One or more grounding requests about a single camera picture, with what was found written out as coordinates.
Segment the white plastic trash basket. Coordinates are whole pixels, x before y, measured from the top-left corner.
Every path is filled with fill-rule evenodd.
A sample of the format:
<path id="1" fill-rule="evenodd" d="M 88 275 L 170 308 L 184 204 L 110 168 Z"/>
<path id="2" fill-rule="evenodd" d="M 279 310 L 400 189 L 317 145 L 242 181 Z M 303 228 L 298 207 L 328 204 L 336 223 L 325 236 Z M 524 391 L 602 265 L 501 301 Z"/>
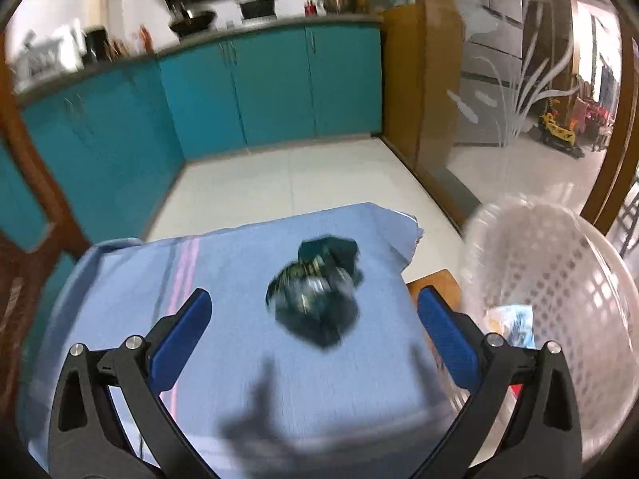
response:
<path id="1" fill-rule="evenodd" d="M 498 329 L 494 309 L 526 306 L 536 345 L 560 344 L 591 467 L 638 398 L 638 290 L 619 253 L 571 210 L 507 196 L 464 226 L 459 284 L 460 309 L 482 331 Z"/>

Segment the white blue paper cup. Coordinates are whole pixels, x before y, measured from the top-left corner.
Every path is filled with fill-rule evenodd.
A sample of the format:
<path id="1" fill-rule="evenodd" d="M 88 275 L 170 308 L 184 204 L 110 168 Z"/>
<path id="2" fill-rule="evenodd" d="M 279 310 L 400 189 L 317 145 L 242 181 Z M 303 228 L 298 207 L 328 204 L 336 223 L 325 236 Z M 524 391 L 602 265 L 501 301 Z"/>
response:
<path id="1" fill-rule="evenodd" d="M 500 334 L 511 346 L 535 349 L 534 314 L 531 305 L 505 305 L 487 310 L 484 321 L 490 332 Z"/>

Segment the dark green wrapper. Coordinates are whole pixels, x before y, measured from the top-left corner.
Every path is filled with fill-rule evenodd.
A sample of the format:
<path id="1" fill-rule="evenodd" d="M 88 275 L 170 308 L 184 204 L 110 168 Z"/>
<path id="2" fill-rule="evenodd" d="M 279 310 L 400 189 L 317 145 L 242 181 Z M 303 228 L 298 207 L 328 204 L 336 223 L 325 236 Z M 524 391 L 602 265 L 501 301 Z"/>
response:
<path id="1" fill-rule="evenodd" d="M 355 240 L 306 240 L 297 258 L 270 282 L 265 307 L 291 335 L 329 349 L 340 344 L 359 319 L 355 292 L 362 282 Z"/>

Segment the red small bottle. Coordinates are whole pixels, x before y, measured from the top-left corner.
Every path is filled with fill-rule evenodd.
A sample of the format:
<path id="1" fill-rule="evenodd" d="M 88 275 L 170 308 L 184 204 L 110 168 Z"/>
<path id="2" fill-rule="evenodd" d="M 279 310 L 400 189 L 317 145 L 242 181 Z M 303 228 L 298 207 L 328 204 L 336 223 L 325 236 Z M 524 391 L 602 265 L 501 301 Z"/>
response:
<path id="1" fill-rule="evenodd" d="M 306 14 L 306 16 L 312 16 L 317 13 L 318 11 L 316 11 L 315 3 L 312 0 L 306 1 L 306 4 L 304 5 L 304 14 Z"/>

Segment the blue striped cloth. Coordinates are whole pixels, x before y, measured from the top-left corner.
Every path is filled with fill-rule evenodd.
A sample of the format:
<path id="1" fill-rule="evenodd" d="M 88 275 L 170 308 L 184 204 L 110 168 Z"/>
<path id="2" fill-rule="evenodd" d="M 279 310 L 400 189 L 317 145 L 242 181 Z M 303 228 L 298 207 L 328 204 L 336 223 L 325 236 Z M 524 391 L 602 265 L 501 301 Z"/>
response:
<path id="1" fill-rule="evenodd" d="M 92 247 L 73 266 L 21 390 L 18 429 L 47 462 L 49 419 L 70 346 L 149 332 L 195 289 L 212 317 L 163 402 L 223 478 L 407 478 L 455 414 L 402 273 L 421 238 L 411 216 L 361 203 L 196 237 Z M 306 240 L 352 239 L 359 317 L 318 348 L 269 314 L 269 283 Z"/>

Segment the teal kitchen cabinets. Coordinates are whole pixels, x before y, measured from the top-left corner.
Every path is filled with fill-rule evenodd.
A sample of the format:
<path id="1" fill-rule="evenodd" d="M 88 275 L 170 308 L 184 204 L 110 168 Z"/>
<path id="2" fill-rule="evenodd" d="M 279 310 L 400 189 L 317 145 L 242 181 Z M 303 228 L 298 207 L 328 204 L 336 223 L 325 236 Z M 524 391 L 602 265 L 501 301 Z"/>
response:
<path id="1" fill-rule="evenodd" d="M 88 240 L 141 237 L 186 163 L 379 133 L 380 27 L 352 15 L 209 32 L 57 76 L 17 107 Z"/>

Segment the yellow toy vehicle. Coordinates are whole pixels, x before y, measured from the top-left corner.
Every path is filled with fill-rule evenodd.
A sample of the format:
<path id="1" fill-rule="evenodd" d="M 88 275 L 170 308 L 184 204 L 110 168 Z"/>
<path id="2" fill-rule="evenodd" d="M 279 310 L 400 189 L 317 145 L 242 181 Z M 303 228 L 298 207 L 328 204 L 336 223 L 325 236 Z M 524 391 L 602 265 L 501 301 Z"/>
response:
<path id="1" fill-rule="evenodd" d="M 540 141 L 544 145 L 565 152 L 574 159 L 585 157 L 576 143 L 576 134 L 560 127 L 554 120 L 554 114 L 551 111 L 538 117 L 537 128 L 540 130 Z"/>

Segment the black wok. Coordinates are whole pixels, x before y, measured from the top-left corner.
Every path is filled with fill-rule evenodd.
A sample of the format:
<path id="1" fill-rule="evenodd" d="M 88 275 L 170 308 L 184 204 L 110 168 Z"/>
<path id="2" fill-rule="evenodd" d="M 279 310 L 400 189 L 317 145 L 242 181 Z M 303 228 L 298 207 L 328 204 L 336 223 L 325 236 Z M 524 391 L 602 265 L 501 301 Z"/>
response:
<path id="1" fill-rule="evenodd" d="M 216 12 L 213 10 L 193 11 L 177 3 L 172 8 L 172 18 L 169 29 L 180 40 L 205 32 L 210 28 L 216 19 Z"/>

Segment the carved wooden chair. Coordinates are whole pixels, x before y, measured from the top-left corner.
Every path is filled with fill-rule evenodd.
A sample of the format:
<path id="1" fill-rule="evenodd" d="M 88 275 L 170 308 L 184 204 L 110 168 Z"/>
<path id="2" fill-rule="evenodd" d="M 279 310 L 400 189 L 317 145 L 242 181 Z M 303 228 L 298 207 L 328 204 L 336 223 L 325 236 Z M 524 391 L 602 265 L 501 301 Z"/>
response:
<path id="1" fill-rule="evenodd" d="M 1 61 L 1 418 L 14 418 L 25 343 L 58 260 L 90 247 L 38 154 Z"/>

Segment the etched glass sliding door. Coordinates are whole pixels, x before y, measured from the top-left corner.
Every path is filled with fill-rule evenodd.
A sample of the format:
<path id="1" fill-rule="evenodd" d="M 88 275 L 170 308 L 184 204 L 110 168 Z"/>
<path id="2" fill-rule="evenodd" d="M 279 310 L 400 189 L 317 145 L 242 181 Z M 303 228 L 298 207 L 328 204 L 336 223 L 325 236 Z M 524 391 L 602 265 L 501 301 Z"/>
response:
<path id="1" fill-rule="evenodd" d="M 423 0 L 416 171 L 461 227 L 506 192 L 547 198 L 602 232 L 638 166 L 638 10 L 629 0 Z M 540 141 L 551 111 L 585 157 Z"/>

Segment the black cooking pot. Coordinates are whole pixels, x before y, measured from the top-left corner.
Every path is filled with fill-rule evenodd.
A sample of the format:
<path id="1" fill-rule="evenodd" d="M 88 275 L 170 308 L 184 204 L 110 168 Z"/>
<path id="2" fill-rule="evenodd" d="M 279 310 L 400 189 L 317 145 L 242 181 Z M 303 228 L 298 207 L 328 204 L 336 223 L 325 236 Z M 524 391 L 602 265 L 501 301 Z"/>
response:
<path id="1" fill-rule="evenodd" d="M 276 18 L 275 0 L 247 0 L 238 5 L 244 21 Z"/>

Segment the wooden glass display cabinet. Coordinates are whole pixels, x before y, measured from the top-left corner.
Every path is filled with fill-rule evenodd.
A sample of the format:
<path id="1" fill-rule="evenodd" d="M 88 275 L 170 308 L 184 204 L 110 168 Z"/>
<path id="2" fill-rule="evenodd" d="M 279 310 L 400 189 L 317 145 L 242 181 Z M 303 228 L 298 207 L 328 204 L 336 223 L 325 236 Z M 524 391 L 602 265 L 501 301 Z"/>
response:
<path id="1" fill-rule="evenodd" d="M 423 123 L 426 14 L 423 0 L 359 0 L 382 19 L 383 130 L 385 143 L 415 166 Z"/>

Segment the brown sauce bottle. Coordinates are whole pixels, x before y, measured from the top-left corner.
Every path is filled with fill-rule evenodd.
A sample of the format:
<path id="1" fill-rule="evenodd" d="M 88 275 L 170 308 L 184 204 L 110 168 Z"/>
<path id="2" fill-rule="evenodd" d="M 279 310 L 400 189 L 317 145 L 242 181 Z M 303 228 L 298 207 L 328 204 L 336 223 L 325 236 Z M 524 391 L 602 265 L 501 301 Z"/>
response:
<path id="1" fill-rule="evenodd" d="M 154 52 L 153 40 L 152 40 L 151 34 L 149 33 L 149 31 L 146 29 L 144 25 L 140 26 L 139 34 L 140 34 L 140 39 L 142 41 L 142 46 L 144 51 L 146 53 L 153 53 Z"/>

